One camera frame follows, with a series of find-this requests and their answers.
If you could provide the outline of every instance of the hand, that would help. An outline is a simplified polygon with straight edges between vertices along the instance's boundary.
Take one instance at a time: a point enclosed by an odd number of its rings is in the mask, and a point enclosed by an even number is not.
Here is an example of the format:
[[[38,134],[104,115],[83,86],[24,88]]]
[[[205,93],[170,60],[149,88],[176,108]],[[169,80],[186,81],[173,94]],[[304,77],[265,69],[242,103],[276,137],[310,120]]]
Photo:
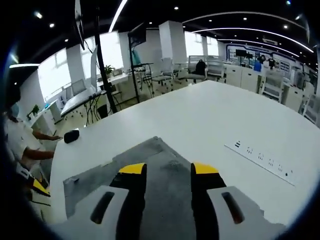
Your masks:
[[[60,137],[60,136],[52,136],[52,137],[50,138],[51,141],[60,140],[60,139],[62,139],[62,137]]]

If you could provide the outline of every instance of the white shirt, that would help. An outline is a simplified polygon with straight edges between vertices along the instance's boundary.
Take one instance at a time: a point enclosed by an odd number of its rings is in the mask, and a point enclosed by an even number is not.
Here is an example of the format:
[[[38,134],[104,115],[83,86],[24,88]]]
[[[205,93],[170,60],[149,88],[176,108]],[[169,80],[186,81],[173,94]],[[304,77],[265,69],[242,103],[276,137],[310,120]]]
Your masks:
[[[45,147],[33,135],[33,129],[27,126],[21,119],[14,122],[8,117],[5,119],[5,133],[7,134],[7,144],[11,149],[14,158],[30,169],[34,164],[39,163],[39,160],[32,160],[23,157],[25,149],[28,147],[32,150],[45,151]]]

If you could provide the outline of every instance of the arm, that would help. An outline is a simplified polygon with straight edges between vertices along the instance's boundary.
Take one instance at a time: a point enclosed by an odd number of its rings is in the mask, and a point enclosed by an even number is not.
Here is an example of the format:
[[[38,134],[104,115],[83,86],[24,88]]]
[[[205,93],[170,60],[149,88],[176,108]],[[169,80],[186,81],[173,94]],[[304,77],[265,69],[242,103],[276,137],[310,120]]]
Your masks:
[[[39,151],[26,147],[23,151],[22,157],[27,157],[31,160],[45,160],[52,159],[54,157],[54,153],[54,151]]]
[[[57,140],[57,139],[60,139],[59,136],[48,136],[46,134],[43,134],[41,132],[38,132],[36,130],[33,130],[32,131],[32,135],[36,138],[36,139],[40,139],[40,140]]]

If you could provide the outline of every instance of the black ceiling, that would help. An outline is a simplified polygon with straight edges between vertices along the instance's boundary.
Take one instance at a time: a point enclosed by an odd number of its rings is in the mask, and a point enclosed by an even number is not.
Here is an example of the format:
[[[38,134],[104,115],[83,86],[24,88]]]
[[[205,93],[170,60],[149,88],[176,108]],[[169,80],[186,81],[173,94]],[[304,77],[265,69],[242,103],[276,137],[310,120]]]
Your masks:
[[[81,0],[80,2],[84,35],[85,37],[89,37],[94,34],[93,22],[96,14],[96,3],[98,2],[99,4],[100,31],[107,32],[121,0]],[[309,42],[305,29],[282,19],[251,13],[208,16],[186,22],[185,30],[192,32],[211,28],[260,29],[285,35],[313,48],[317,44],[316,35],[320,32],[314,31],[316,27],[315,23],[319,21],[317,21],[317,16],[314,12],[313,15],[311,14],[313,10],[311,4],[313,4],[313,1],[292,0],[291,2],[291,5],[287,5],[285,0],[269,0],[268,2],[128,0],[115,24],[114,30],[119,32],[130,31],[141,22],[152,22],[150,27],[157,27],[167,20],[184,22],[200,16],[232,11],[253,11],[273,14],[305,27],[306,21],[304,17],[295,20],[298,15],[304,14],[308,19],[311,29]],[[14,41],[11,38],[9,44],[11,44],[12,49],[18,56],[20,63],[41,63],[58,50],[77,44],[72,27],[74,0],[13,1],[11,4],[13,4],[13,8],[9,7],[7,9],[8,11],[10,11],[9,9],[13,9],[14,12],[14,17],[9,24],[11,24],[10,29],[14,30],[15,38]],[[43,15],[43,18],[39,19],[35,17],[34,11],[39,11]],[[55,27],[49,28],[50,23],[54,23]],[[288,25],[288,29],[283,28],[284,24]],[[261,38],[266,37],[267,39],[282,43],[279,47],[301,56],[299,59],[301,62],[312,63],[311,67],[314,69],[316,66],[315,53],[312,54],[296,43],[272,34],[248,30],[205,31],[201,32],[201,34],[204,36],[217,35],[218,39],[241,39],[255,42],[262,42]],[[23,72],[23,69],[15,68],[14,71]]]

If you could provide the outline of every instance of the floor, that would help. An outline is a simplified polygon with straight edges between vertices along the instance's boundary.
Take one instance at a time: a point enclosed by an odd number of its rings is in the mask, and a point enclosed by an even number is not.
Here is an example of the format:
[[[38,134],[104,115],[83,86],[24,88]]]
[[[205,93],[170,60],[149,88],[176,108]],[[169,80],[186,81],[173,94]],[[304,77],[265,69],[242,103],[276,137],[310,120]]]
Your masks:
[[[154,98],[157,96],[160,96],[162,94],[166,94],[167,92],[171,91],[171,88],[174,90],[178,90],[187,86],[190,86],[193,84],[192,79],[188,80],[175,80],[172,81],[171,84],[168,84],[168,89],[167,86],[162,86],[159,83],[154,83],[153,84],[153,89],[154,89]],[[144,102],[147,101],[151,98],[152,91],[148,90],[148,86],[145,83],[142,86],[142,92],[139,94],[140,95],[140,101]],[[136,105],[138,102],[135,98],[130,99],[126,102],[121,103],[120,105],[117,105],[118,111],[124,110],[126,108],[129,108],[133,105]],[[93,118],[91,119],[91,115],[89,115],[89,121],[90,124],[95,124],[97,122],[96,118],[93,115]],[[69,113],[63,120],[58,122],[56,126],[56,135],[58,136],[63,136],[65,133],[67,133],[70,130],[77,129],[77,128],[83,128],[86,127],[86,122],[87,122],[87,115],[86,115],[86,109],[84,106],[80,106],[77,109],[73,111],[73,113]],[[54,224],[53,219],[52,219],[52,212],[51,212],[51,207],[48,206],[51,204],[51,200],[49,197],[40,195],[36,192],[32,192],[32,200],[34,202],[30,202],[31,206],[33,207],[35,213],[39,216],[40,219],[42,219],[45,223],[47,224]]]

